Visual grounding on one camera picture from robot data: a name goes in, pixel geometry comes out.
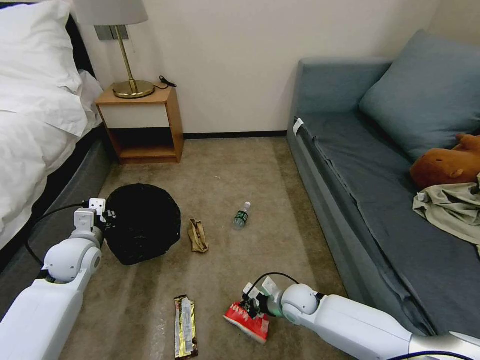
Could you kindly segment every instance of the baseboard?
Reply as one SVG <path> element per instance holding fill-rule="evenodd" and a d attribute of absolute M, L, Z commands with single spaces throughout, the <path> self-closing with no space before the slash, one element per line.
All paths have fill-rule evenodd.
<path fill-rule="evenodd" d="M 195 132 L 184 133 L 183 138 L 189 139 L 234 139 L 234 138 L 273 138 L 285 137 L 287 131 L 245 131 L 245 132 Z"/>

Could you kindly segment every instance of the bottle label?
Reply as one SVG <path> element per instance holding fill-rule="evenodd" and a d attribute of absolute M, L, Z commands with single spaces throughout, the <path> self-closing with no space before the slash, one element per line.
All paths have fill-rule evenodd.
<path fill-rule="evenodd" d="M 245 211 L 239 211 L 236 213 L 235 219 L 242 219 L 244 222 L 247 222 L 249 215 Z"/>

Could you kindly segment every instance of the wooden nightstand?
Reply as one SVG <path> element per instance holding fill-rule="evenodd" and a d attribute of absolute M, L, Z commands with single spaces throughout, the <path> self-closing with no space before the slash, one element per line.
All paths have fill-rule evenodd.
<path fill-rule="evenodd" d="M 96 106 L 120 164 L 180 162 L 184 132 L 174 87 L 124 99 L 116 97 L 110 86 Z"/>

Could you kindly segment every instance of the gray-blue cushion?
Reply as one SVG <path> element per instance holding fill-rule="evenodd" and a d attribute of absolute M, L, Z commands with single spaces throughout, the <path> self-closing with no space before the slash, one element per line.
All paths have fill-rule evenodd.
<path fill-rule="evenodd" d="M 360 110 L 413 160 L 454 147 L 455 134 L 480 128 L 480 47 L 418 31 Z"/>

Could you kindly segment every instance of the red snack package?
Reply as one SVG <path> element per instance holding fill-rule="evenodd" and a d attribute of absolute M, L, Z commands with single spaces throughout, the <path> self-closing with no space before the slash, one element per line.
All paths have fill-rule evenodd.
<path fill-rule="evenodd" d="M 255 318 L 251 318 L 240 306 L 240 302 L 234 302 L 223 317 L 259 343 L 265 344 L 267 341 L 270 321 L 266 314 L 259 313 Z"/>

